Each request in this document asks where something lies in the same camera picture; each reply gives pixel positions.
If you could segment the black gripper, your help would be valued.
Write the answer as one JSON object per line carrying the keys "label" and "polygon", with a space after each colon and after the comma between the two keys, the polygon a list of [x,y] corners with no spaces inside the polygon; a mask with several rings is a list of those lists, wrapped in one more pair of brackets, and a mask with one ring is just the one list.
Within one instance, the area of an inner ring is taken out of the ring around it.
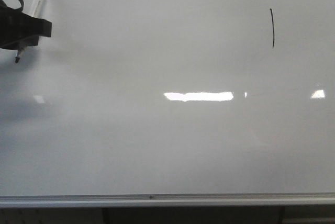
{"label": "black gripper", "polygon": [[31,17],[22,11],[23,6],[11,8],[1,0],[1,49],[33,47],[38,45],[39,36],[51,37],[52,22]]}

